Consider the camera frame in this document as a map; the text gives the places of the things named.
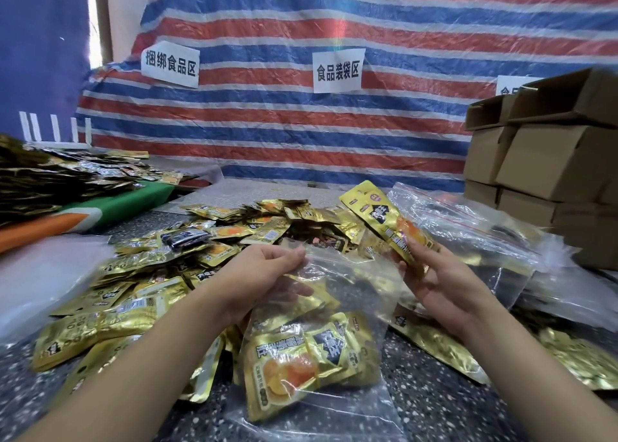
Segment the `person's right hand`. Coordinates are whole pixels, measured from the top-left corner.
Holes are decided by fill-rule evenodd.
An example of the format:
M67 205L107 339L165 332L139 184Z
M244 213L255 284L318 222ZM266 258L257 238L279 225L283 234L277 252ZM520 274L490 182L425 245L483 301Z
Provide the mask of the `person's right hand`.
M416 241L408 240L407 244L414 258L429 266L429 272L418 281L411 271L406 271L406 285L427 312L453 335L464 340L472 324L502 308L483 281L443 245L436 252Z

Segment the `sign with chinese characters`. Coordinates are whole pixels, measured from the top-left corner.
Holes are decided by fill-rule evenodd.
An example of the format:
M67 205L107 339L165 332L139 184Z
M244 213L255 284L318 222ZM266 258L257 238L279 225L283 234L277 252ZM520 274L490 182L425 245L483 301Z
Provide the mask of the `sign with chinese characters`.
M160 41L142 52L142 74L150 78L198 87L200 51Z
M534 76L498 76L496 83L496 95L514 94L524 84L537 81L541 78L535 78Z
M313 54L313 92L348 92L361 89L365 48L320 51Z

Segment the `striped tarp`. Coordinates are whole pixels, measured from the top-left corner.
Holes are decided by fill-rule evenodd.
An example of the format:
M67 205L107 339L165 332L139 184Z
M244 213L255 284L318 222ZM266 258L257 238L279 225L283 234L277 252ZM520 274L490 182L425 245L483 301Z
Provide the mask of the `striped tarp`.
M149 0L133 55L85 84L95 144L231 178L461 191L469 103L498 75L618 65L618 0ZM158 40L200 50L199 89L142 77ZM313 94L312 52L367 49L363 89Z

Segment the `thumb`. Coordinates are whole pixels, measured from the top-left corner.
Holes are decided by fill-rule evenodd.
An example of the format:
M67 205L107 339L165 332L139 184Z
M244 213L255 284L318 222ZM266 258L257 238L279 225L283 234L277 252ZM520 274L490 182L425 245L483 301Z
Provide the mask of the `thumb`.
M277 259L268 260L267 262L271 272L279 277L299 267L303 260L305 260L305 247L298 247Z
M449 264L448 259L446 259L440 252L431 250L429 247L426 247L414 239L406 239L406 244L415 259L429 266L434 271L439 271L441 268L445 268Z

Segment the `green fabric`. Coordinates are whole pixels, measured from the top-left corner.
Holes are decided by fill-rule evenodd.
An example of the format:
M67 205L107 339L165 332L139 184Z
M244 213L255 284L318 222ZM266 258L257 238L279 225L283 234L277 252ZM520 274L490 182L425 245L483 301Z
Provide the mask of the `green fabric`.
M145 187L115 197L99 197L83 203L72 203L62 207L60 211L82 207L99 208L103 215L97 222L96 227L101 227L132 218L136 214L164 204L174 190L174 186L170 184L145 180L140 180L140 183L145 185Z

